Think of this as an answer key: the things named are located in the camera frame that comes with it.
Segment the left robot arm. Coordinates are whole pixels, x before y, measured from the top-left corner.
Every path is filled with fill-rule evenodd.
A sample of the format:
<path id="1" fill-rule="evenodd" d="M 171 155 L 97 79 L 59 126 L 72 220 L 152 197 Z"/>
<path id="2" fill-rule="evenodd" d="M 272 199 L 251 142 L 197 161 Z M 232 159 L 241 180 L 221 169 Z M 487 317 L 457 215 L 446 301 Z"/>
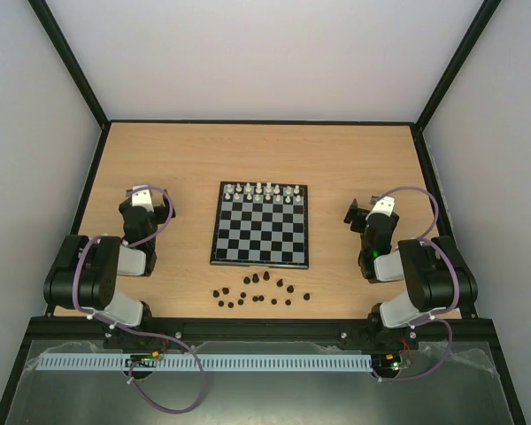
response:
<path id="1" fill-rule="evenodd" d="M 149 305 L 117 289 L 117 278 L 149 277 L 158 256 L 156 240 L 176 216 L 166 189 L 134 186 L 119 205 L 122 237 L 69 235 L 61 244 L 43 285 L 47 304 L 101 321 L 107 336 L 126 338 L 126 347 L 157 346 Z"/>

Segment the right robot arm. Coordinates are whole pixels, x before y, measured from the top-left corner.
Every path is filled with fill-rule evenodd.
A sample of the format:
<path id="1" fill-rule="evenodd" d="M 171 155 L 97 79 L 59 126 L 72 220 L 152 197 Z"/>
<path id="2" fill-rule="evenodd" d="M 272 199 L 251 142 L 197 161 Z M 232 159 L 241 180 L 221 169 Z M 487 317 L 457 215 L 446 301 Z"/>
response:
<path id="1" fill-rule="evenodd" d="M 381 348 L 395 341 L 402 328 L 414 328 L 474 304 L 478 287 L 452 237 L 405 239 L 393 248 L 399 222 L 395 199 L 384 197 L 372 205 L 368 210 L 354 199 L 343 222 L 360 236 L 358 265 L 366 280 L 405 283 L 404 292 L 374 305 L 366 318 L 366 339 Z"/>

